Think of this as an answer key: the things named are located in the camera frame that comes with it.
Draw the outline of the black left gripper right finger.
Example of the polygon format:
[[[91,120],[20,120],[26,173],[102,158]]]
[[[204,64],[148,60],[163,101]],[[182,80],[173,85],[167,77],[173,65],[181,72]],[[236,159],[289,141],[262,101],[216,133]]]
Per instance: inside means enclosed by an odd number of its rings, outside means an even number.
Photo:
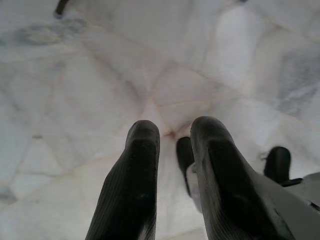
[[[208,239],[295,238],[222,122],[200,116],[190,137]]]

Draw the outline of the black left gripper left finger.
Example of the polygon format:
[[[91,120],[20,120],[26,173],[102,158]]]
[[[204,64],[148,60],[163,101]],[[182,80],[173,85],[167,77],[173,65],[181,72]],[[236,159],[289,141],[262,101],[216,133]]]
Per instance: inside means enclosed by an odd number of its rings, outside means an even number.
[[[158,127],[136,121],[103,182],[87,240],[155,239],[159,155]]]

